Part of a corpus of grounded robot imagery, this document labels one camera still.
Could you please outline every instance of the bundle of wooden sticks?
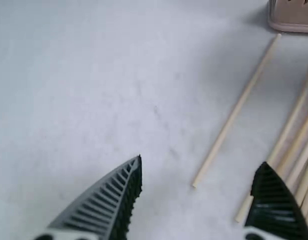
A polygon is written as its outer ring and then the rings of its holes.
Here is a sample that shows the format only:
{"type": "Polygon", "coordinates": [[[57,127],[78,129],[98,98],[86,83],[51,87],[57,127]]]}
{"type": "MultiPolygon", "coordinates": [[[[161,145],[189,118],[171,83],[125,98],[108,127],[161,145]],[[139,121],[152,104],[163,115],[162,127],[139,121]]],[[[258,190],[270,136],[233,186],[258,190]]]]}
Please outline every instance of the bundle of wooden sticks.
{"type": "MultiPolygon", "coordinates": [[[[269,47],[267,53],[265,54],[264,58],[262,59],[259,67],[257,68],[254,76],[246,86],[243,94],[241,95],[238,103],[234,107],[234,110],[232,111],[231,115],[229,116],[227,122],[223,126],[220,134],[218,135],[212,149],[210,150],[210,153],[206,160],[204,161],[202,167],[200,168],[194,182],[193,186],[197,187],[197,184],[201,180],[203,174],[207,171],[210,163],[213,161],[215,156],[217,155],[222,143],[225,140],[225,137],[233,124],[235,118],[237,117],[238,113],[240,112],[244,102],[246,101],[248,95],[250,94],[253,86],[256,84],[261,72],[264,69],[264,66],[269,61],[270,56],[272,54],[272,51],[277,43],[277,40],[281,37],[280,34],[278,34],[275,39],[273,40],[271,46],[269,47]]],[[[269,155],[267,159],[267,163],[276,168],[276,172],[278,175],[285,180],[285,183],[287,187],[293,191],[293,189],[296,189],[295,192],[295,199],[298,203],[298,205],[301,207],[301,210],[303,212],[304,217],[306,218],[306,221],[308,223],[308,116],[306,120],[304,121],[302,127],[298,131],[295,139],[293,140],[291,146],[288,148],[288,150],[283,155],[282,159],[279,161],[278,155],[281,152],[283,145],[290,134],[292,128],[295,126],[296,120],[299,119],[299,114],[301,112],[301,109],[303,108],[306,99],[308,98],[308,76],[307,80],[305,82],[305,86],[300,93],[300,96],[294,106],[294,109],[292,110],[289,119],[287,120],[287,123],[284,126],[284,129],[282,130],[278,141],[276,145],[274,146],[271,154],[269,155]],[[291,172],[288,171],[290,167],[292,166],[294,160],[297,158],[296,163],[294,164],[291,172]]],[[[241,208],[239,209],[238,214],[236,215],[235,220],[237,222],[241,222],[244,217],[246,216],[250,205],[253,201],[253,197],[248,194],[245,198],[241,208]]]]}

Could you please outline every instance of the white surface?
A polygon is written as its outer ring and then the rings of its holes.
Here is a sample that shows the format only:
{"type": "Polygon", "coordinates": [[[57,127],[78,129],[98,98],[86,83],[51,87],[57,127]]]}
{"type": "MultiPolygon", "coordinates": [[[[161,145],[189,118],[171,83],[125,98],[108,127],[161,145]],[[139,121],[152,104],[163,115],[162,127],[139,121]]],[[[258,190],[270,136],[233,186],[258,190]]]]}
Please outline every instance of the white surface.
{"type": "Polygon", "coordinates": [[[265,5],[0,0],[0,239],[45,227],[137,154],[144,191],[129,239],[237,239],[237,207],[305,78],[308,35],[283,35],[190,183],[275,35],[265,5]]]}

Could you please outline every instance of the ridged rubber pad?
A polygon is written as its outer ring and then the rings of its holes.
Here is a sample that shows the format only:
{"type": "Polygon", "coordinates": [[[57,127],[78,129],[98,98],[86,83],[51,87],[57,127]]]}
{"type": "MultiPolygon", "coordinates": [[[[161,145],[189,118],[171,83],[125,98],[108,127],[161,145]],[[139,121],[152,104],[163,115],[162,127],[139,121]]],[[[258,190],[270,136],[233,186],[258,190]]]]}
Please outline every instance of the ridged rubber pad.
{"type": "Polygon", "coordinates": [[[125,240],[141,186],[141,157],[137,156],[86,190],[49,227],[92,232],[100,240],[125,240]]]}
{"type": "Polygon", "coordinates": [[[245,226],[253,226],[287,240],[308,240],[308,227],[295,198],[265,162],[256,171],[254,196],[245,226]]]}

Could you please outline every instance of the white table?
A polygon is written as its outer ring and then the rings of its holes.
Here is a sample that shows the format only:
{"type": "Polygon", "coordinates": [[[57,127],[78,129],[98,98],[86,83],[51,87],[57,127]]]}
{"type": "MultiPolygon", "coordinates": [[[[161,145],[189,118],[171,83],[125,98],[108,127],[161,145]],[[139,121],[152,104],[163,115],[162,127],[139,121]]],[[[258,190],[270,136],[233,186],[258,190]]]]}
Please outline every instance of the white table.
{"type": "Polygon", "coordinates": [[[0,239],[27,239],[137,154],[129,239],[237,239],[237,207],[305,78],[308,35],[283,35],[196,191],[190,182],[275,36],[265,6],[0,0],[0,239]]]}

